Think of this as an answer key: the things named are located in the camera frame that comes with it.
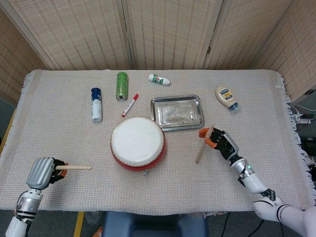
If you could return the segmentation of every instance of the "red marker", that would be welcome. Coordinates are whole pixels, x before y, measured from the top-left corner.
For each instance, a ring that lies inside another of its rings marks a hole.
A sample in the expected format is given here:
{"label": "red marker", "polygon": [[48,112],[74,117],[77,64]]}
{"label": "red marker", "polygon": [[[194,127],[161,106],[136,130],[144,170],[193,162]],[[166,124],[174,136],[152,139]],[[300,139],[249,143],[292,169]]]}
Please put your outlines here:
{"label": "red marker", "polygon": [[123,114],[122,114],[122,117],[125,117],[128,113],[128,111],[130,110],[130,108],[132,108],[133,104],[135,103],[135,101],[137,100],[138,98],[138,94],[136,94],[134,96],[134,98],[132,99],[132,101],[129,103],[129,105],[127,106],[127,108],[124,110]]}

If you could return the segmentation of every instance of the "silver tray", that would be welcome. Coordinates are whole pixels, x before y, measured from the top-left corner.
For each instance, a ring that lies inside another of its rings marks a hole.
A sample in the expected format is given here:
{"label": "silver tray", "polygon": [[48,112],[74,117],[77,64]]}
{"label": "silver tray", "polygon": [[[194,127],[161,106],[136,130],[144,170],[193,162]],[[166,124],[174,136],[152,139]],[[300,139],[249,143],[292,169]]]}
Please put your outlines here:
{"label": "silver tray", "polygon": [[151,101],[152,120],[163,131],[204,126],[201,100],[197,95],[157,97]]}

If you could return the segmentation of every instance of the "white robotic arm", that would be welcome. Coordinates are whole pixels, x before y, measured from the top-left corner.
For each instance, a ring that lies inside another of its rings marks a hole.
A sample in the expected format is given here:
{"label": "white robotic arm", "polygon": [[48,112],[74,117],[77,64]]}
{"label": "white robotic arm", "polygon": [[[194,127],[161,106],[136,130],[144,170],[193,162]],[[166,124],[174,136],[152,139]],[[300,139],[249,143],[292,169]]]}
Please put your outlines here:
{"label": "white robotic arm", "polygon": [[66,176],[66,170],[55,170],[58,165],[67,165],[67,163],[51,157],[36,159],[26,181],[30,189],[18,198],[14,215],[5,232],[6,237],[28,236],[29,228],[43,197],[41,191],[50,183],[53,184]]}
{"label": "white robotic arm", "polygon": [[225,131],[213,128],[210,137],[205,137],[208,128],[199,131],[206,144],[221,152],[224,159],[239,176],[241,182],[252,194],[261,194],[262,199],[255,201],[254,211],[263,220],[281,222],[303,237],[316,236],[316,206],[305,211],[283,203],[275,191],[267,188],[259,179],[247,160],[238,156],[239,148]]}

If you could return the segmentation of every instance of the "bottle cap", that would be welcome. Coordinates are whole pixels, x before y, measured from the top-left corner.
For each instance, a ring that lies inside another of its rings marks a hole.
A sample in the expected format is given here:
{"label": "bottle cap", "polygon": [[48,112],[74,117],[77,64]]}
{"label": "bottle cap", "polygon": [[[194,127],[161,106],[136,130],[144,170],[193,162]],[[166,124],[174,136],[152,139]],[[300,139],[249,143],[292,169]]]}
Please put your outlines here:
{"label": "bottle cap", "polygon": [[127,77],[127,73],[126,72],[119,72],[118,77]]}
{"label": "bottle cap", "polygon": [[235,114],[235,113],[237,113],[237,112],[239,112],[240,111],[240,106],[238,106],[238,103],[234,103],[232,106],[230,106],[229,108],[228,108],[228,110],[231,112],[231,114],[233,115],[233,114]]}
{"label": "bottle cap", "polygon": [[101,93],[101,89],[95,87],[95,88],[92,88],[92,89],[91,89],[91,92],[92,92],[92,93]]}

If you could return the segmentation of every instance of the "yellow floor line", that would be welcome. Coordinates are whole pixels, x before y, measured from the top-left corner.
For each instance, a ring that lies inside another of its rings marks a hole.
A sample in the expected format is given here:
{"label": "yellow floor line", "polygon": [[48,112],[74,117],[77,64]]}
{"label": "yellow floor line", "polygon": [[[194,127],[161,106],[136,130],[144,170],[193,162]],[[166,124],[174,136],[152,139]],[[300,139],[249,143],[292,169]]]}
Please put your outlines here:
{"label": "yellow floor line", "polygon": [[11,126],[12,126],[12,122],[13,122],[14,115],[15,115],[15,110],[14,110],[14,112],[13,112],[13,114],[12,114],[10,123],[9,123],[8,128],[6,129],[5,134],[4,134],[4,137],[3,137],[3,139],[2,139],[1,146],[0,146],[0,154],[1,154],[2,151],[3,151],[3,148],[4,148],[4,145],[5,145],[6,139],[7,139],[8,135],[9,135],[9,131],[10,131],[10,128],[11,128]]}
{"label": "yellow floor line", "polygon": [[81,228],[82,228],[82,222],[83,222],[83,216],[84,216],[84,212],[83,211],[78,212],[74,237],[80,237]]}

